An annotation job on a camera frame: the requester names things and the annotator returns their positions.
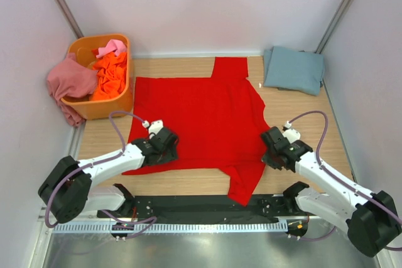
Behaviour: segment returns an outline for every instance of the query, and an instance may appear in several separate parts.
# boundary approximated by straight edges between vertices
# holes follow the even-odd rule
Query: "clothing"
[[[318,95],[324,75],[323,55],[275,46],[264,52],[264,86]]]
[[[127,52],[127,47],[126,45],[117,39],[111,39],[109,42],[107,42],[107,45],[105,47],[99,47],[98,48],[98,54],[96,55],[96,58],[102,58],[104,55],[114,52],[116,56],[119,56],[121,53]]]
[[[98,84],[89,100],[107,100],[118,97],[126,88],[127,53],[104,55],[92,67],[97,70]]]
[[[247,205],[264,171],[260,134],[269,127],[264,102],[246,77],[247,58],[216,58],[210,78],[137,77],[134,114],[162,119],[179,137],[179,159],[124,174],[219,168],[231,177],[229,198]],[[129,142],[146,136],[133,120]]]
[[[62,97],[81,98],[94,92],[97,85],[96,71],[90,70],[76,62],[75,54],[69,53],[47,76],[46,85],[49,95],[61,108],[71,126],[79,126],[85,119],[70,106],[65,105]]]

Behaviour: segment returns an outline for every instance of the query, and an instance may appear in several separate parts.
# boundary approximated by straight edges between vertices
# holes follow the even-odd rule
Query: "pink cloth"
[[[92,94],[97,86],[97,70],[91,70],[75,61],[75,54],[69,53],[63,62],[50,70],[46,84],[49,95],[55,100],[71,126],[79,126],[85,119],[70,106],[65,105],[61,98],[85,97]]]
[[[111,53],[112,51],[114,51],[114,54],[116,56],[119,56],[120,53],[124,53],[127,51],[127,47],[122,41],[111,39],[109,42],[107,42],[107,45],[105,47],[98,48],[99,54],[96,56],[96,58],[102,58],[104,55]]]

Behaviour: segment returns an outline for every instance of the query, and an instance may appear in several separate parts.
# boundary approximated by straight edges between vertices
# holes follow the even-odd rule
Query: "white grate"
[[[110,233],[115,222],[69,222],[59,224],[53,233]],[[135,225],[133,230],[114,230],[114,233],[134,233],[146,227],[146,224]],[[287,232],[286,220],[267,224],[154,224],[146,233],[227,233],[227,232]]]

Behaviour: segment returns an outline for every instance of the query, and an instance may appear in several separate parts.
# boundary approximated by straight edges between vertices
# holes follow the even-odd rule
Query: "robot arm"
[[[122,149],[97,158],[74,160],[62,158],[41,185],[38,194],[48,204],[50,195],[66,175],[89,166],[66,181],[57,191],[50,211],[58,223],[67,223],[82,212],[110,210],[115,216],[125,216],[132,210],[134,198],[123,185],[97,187],[101,182],[125,171],[143,166],[168,163],[178,158],[178,137],[162,121],[148,127],[149,138],[135,139]]]
[[[321,159],[317,163],[313,149],[300,140],[300,133],[285,125],[282,133],[277,127],[261,135],[268,150],[263,162],[274,169],[289,169],[318,184],[327,195],[322,195],[307,184],[297,182],[284,191],[284,197],[293,200],[291,206],[317,215],[345,232],[349,240],[363,254],[374,257],[401,233],[401,225],[385,211],[356,194],[372,196],[396,214],[394,201],[384,191],[374,194],[351,181]],[[346,188],[324,168],[353,187]]]

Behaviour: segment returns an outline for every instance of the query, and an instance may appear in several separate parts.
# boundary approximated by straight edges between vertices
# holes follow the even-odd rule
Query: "orange cloth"
[[[98,70],[98,86],[89,100],[107,100],[119,96],[126,88],[127,53],[116,56],[114,52],[102,57],[92,67]]]

